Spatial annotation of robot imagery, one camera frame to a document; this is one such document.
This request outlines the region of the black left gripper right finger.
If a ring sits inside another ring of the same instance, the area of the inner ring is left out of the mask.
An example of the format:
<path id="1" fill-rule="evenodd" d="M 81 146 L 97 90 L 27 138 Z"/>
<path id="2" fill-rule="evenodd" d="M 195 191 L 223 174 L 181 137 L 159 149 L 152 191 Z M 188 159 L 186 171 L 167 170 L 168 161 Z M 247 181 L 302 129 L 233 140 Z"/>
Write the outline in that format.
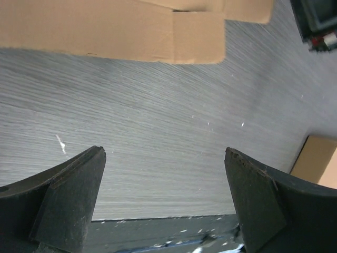
<path id="1" fill-rule="evenodd" d="M 234 148 L 225 170 L 246 252 L 336 252 L 336 190 Z"/>

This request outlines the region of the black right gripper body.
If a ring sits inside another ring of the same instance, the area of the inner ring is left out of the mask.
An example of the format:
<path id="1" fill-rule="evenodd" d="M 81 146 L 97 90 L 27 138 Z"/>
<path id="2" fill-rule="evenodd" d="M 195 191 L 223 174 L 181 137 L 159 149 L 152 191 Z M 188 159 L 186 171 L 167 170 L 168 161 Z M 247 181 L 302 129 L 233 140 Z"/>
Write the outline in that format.
<path id="1" fill-rule="evenodd" d="M 336 0 L 290 1 L 303 43 L 310 52 L 336 50 Z"/>

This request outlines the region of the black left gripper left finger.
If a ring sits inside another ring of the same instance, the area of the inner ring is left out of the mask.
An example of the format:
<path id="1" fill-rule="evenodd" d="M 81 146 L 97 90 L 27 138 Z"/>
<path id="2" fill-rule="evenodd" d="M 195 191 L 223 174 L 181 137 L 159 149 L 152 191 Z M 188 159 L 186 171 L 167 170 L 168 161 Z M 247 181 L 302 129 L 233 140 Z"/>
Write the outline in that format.
<path id="1" fill-rule="evenodd" d="M 103 147 L 1 187 L 1 252 L 82 252 L 106 165 Z"/>

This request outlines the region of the spare cardboard sheet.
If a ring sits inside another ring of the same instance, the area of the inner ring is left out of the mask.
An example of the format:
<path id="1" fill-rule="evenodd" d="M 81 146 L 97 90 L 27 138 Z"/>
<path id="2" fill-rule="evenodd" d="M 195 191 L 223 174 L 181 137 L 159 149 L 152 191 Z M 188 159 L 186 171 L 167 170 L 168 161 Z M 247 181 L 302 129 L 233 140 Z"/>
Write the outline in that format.
<path id="1" fill-rule="evenodd" d="M 266 24 L 272 8 L 272 1 L 1 1 L 1 47 L 217 64 L 225 21 Z"/>

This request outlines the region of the brown cardboard box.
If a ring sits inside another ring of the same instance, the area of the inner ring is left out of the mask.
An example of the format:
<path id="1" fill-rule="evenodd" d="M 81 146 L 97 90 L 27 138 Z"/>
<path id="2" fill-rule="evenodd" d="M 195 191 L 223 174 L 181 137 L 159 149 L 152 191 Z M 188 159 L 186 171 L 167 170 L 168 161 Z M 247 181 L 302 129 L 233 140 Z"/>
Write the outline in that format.
<path id="1" fill-rule="evenodd" d="M 290 174 L 336 189 L 336 139 L 319 135 L 308 136 Z"/>

